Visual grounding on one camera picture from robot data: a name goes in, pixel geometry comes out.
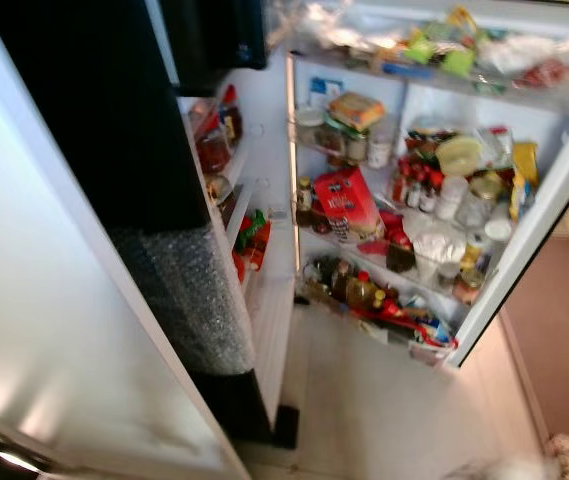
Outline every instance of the bubble wrap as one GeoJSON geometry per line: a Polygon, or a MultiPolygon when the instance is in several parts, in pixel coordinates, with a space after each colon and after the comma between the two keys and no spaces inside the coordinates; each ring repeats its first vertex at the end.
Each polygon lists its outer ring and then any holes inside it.
{"type": "Polygon", "coordinates": [[[254,367],[250,321],[230,248],[212,226],[109,235],[187,370],[236,375],[254,367]]]}

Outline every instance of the red box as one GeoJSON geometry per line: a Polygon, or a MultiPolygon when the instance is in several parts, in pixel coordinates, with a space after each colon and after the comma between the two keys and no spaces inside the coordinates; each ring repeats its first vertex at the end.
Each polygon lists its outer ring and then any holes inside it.
{"type": "Polygon", "coordinates": [[[360,243],[384,236],[384,223],[359,167],[325,173],[315,193],[340,242],[360,243]]]}

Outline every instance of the yellow package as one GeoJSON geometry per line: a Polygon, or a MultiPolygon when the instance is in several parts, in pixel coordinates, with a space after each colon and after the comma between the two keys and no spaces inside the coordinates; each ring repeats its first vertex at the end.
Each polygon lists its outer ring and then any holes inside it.
{"type": "Polygon", "coordinates": [[[329,104],[331,116],[362,132],[385,114],[381,102],[353,92],[345,92],[329,104]]]}
{"type": "Polygon", "coordinates": [[[513,163],[524,180],[537,188],[540,184],[540,174],[537,171],[537,143],[520,142],[513,147],[513,163]]]}

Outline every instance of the tiled floor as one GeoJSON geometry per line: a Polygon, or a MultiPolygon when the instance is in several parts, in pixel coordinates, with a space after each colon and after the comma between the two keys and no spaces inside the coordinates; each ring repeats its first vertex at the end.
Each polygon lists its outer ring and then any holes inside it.
{"type": "Polygon", "coordinates": [[[433,480],[470,461],[536,455],[499,322],[462,370],[433,370],[321,307],[296,307],[282,400],[295,451],[243,443],[256,480],[433,480]]]}

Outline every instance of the pink floor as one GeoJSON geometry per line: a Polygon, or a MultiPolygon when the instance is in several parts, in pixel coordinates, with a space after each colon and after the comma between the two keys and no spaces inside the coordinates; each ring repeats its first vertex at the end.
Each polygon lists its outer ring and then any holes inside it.
{"type": "Polygon", "coordinates": [[[551,238],[501,314],[540,431],[569,433],[569,238],[551,238]]]}

